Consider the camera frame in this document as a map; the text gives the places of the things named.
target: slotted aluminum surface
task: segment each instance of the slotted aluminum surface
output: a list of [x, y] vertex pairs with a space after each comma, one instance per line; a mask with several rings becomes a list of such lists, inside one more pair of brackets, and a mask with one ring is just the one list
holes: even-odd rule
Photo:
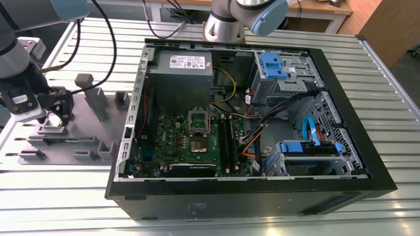
[[[112, 20], [119, 41], [115, 73], [102, 86], [106, 91], [132, 90], [143, 40], [152, 37], [146, 22]], [[154, 23], [166, 35], [178, 24]], [[50, 57], [47, 66], [63, 63], [76, 43], [71, 25]], [[112, 201], [104, 199], [110, 167], [22, 166], [15, 156], [34, 127], [10, 122], [0, 143], [0, 233], [42, 235], [419, 235], [420, 232], [420, 123], [418, 109], [384, 71], [374, 52], [354, 36], [278, 31], [256, 37], [250, 44], [298, 46], [324, 50], [330, 64], [348, 95], [399, 190], [360, 201], [322, 216], [214, 219], [199, 221], [132, 221]], [[178, 39], [202, 40], [200, 25], [187, 26]], [[79, 72], [90, 72], [99, 81], [112, 61], [112, 43], [102, 19], [83, 22], [82, 47], [74, 62], [50, 72], [51, 85], [76, 89]]]

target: ram slot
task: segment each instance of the ram slot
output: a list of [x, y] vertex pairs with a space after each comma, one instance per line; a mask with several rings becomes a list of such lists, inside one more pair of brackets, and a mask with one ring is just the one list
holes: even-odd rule
[[232, 125], [232, 119], [224, 120], [224, 133], [226, 133], [226, 145], [227, 145], [227, 152], [228, 152], [228, 168], [230, 173], [235, 171], [235, 157], [234, 157], [234, 142], [235, 142], [235, 131], [231, 128]]
[[238, 158], [238, 147], [236, 147], [236, 139], [235, 139], [235, 127], [234, 127], [234, 121], [230, 119], [230, 127], [231, 127], [231, 153], [232, 153], [232, 160], [234, 160], [234, 167], [235, 170], [238, 170], [238, 164], [239, 164], [239, 158]]
[[219, 133], [219, 150], [220, 150], [220, 168], [224, 173], [230, 172], [228, 166], [228, 145], [227, 145], [227, 132], [226, 132], [226, 120], [220, 118], [218, 120], [218, 133]]

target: power supply label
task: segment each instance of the power supply label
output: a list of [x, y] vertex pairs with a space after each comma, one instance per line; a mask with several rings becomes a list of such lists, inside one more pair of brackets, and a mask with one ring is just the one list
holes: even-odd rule
[[206, 57], [172, 56], [170, 68], [206, 69]]

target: floor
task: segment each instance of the floor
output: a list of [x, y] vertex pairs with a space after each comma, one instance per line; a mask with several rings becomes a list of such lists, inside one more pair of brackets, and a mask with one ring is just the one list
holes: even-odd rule
[[[111, 19], [124, 19], [124, 20], [146, 20], [144, 11], [142, 7], [127, 7], [118, 5], [102, 5], [108, 17]], [[102, 15], [95, 8], [90, 5], [91, 14], [90, 17], [102, 18]], [[198, 24], [202, 23], [208, 18], [208, 12], [192, 11], [191, 17]], [[179, 17], [172, 17], [168, 10], [163, 9], [163, 21], [166, 22], [182, 22], [183, 19]], [[39, 61], [43, 64], [50, 56], [51, 51], [63, 35], [63, 32], [67, 28], [67, 23], [58, 24], [54, 26], [43, 27], [23, 33], [19, 33], [18, 36], [32, 36], [43, 39], [47, 46], [47, 52], [43, 59]], [[404, 87], [408, 95], [412, 97], [418, 106], [420, 106], [420, 57], [412, 58], [411, 54], [407, 53], [395, 66], [391, 68], [391, 72]], [[10, 119], [10, 113], [4, 107], [0, 107], [0, 125], [6, 125]]]

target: gray robot arm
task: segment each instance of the gray robot arm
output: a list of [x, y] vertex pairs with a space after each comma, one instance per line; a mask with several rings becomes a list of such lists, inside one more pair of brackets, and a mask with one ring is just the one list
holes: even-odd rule
[[204, 35], [211, 42], [244, 42], [244, 26], [258, 36], [268, 35], [282, 24], [286, 0], [214, 0]]
[[46, 116], [39, 94], [50, 94], [51, 88], [15, 33], [87, 15], [87, 0], [0, 0], [0, 94], [16, 121]]

